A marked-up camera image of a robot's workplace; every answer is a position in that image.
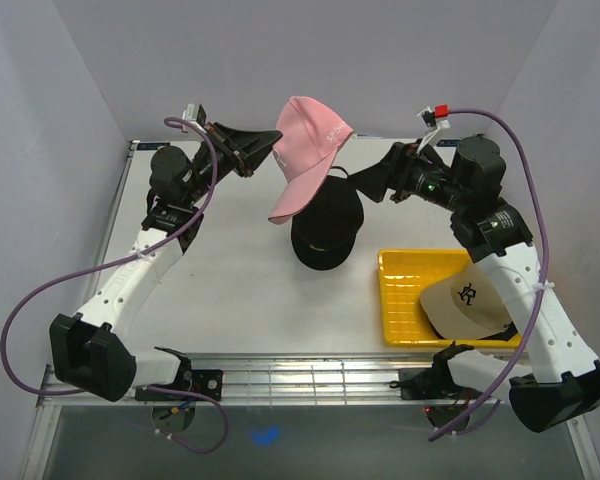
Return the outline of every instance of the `white wall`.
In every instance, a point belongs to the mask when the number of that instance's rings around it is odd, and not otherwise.
[[[550,279],[600,355],[600,1],[561,0],[499,112],[527,150],[551,246]],[[505,196],[533,224],[519,161],[506,154]],[[600,457],[600,409],[587,416]]]
[[[557,0],[54,2],[123,133],[150,139],[191,101],[270,128],[310,95],[387,137],[421,134],[427,104],[495,111]]]
[[[126,142],[50,0],[0,0],[0,329],[14,304],[91,265]],[[82,282],[44,294],[16,320],[17,372],[39,386],[48,325]],[[0,365],[0,479],[17,478],[36,398]]]

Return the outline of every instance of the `gray floor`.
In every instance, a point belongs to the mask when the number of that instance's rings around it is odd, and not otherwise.
[[[228,410],[227,444],[200,456],[129,425],[151,426],[148,407],[63,407],[45,478],[583,478],[566,426],[533,434],[507,407],[482,430],[433,444],[418,430],[429,428],[419,406]],[[205,406],[185,437],[209,446],[221,428],[218,413]]]

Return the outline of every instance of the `cap brim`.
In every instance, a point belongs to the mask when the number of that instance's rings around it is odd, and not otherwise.
[[[271,223],[282,225],[309,205],[309,202],[316,196],[325,178],[327,178],[329,169],[333,165],[337,154],[338,149],[336,148],[320,163],[298,175],[287,184],[278,203],[269,214]]]
[[[442,280],[420,294],[420,304],[438,334],[448,340],[479,340],[500,333],[501,330],[485,328],[462,313],[451,298],[453,279]]]
[[[302,240],[293,229],[291,229],[291,245],[293,251],[296,253],[298,260],[300,260],[307,267],[314,270],[331,270],[344,263],[349,257],[353,245],[355,244],[355,237],[342,245],[328,250],[319,251],[311,248],[304,240]]]

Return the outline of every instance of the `plastic tray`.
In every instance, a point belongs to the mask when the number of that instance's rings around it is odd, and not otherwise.
[[[438,338],[420,306],[420,292],[429,285],[461,272],[469,263],[464,250],[381,250],[378,278],[382,303],[382,328],[389,345],[444,348],[452,340]],[[511,340],[463,340],[480,348],[516,348]]]

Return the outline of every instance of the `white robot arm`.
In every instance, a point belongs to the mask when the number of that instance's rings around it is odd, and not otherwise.
[[[435,124],[434,112],[426,115]],[[417,398],[440,398],[462,387],[489,392],[539,432],[600,405],[600,360],[576,331],[552,285],[539,283],[531,232],[499,195],[505,172],[499,153],[492,141],[468,137],[458,143],[448,166],[431,145],[418,152],[417,144],[396,142],[378,164],[349,179],[375,202],[391,189],[395,203],[416,195],[450,210],[455,237],[491,280],[518,332],[532,318],[537,290],[544,290],[526,347],[530,366],[513,366],[495,390],[492,385],[508,362],[467,345],[438,352],[430,369],[400,385]]]
[[[201,106],[189,108],[185,116],[205,125],[218,157],[217,181],[232,171],[241,177],[253,175],[282,137],[277,130],[241,131],[205,124]],[[151,160],[151,170],[147,217],[130,251],[138,258],[119,266],[74,315],[58,315],[49,328],[56,377],[114,402],[131,388],[165,385],[188,391],[191,387],[186,355],[158,347],[129,351],[125,343],[145,300],[198,233],[203,216],[194,205],[211,185],[209,147],[203,143],[192,160],[177,147],[161,148]],[[191,222],[177,240],[146,253]]]

